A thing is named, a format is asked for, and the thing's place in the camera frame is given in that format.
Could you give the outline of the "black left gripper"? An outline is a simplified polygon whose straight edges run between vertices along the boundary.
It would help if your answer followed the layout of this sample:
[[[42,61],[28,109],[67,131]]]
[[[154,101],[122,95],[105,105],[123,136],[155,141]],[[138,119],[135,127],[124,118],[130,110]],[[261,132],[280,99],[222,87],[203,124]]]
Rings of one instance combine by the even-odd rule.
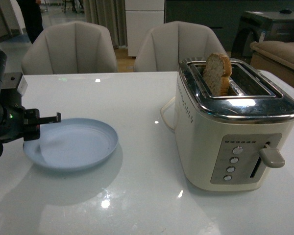
[[[3,145],[22,138],[32,141],[40,138],[40,124],[61,122],[61,113],[53,117],[40,117],[38,109],[24,109],[0,104],[0,157]]]

